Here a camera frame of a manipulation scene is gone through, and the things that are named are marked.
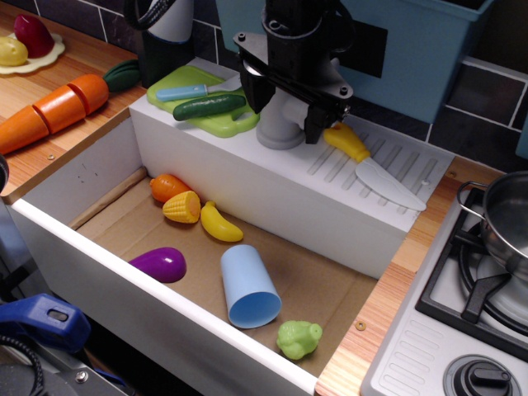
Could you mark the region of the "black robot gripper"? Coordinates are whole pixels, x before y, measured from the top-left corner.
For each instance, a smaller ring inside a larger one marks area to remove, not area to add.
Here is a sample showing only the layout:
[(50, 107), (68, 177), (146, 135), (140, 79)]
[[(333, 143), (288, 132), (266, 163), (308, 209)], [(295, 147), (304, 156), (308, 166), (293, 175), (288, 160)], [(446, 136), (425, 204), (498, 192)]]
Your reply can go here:
[(354, 20), (340, 1), (267, 1), (262, 34), (237, 33), (240, 79), (247, 103), (260, 113), (279, 88), (308, 104), (306, 144), (350, 111), (352, 88), (332, 61), (355, 40)]

